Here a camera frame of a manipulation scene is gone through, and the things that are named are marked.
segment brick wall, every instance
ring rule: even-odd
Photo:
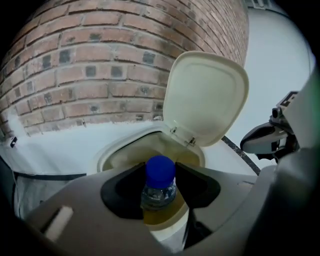
[[[29,135],[159,119],[175,58],[244,65],[248,36],[242,0],[47,1],[2,60],[1,129],[13,135],[16,116]]]

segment open lid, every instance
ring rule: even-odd
[[[187,144],[210,146],[228,131],[248,95],[246,71],[213,53],[188,51],[174,62],[163,120]]]

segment water bottle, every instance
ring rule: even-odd
[[[166,156],[154,156],[145,165],[145,175],[141,208],[146,211],[165,208],[177,195],[175,163]]]

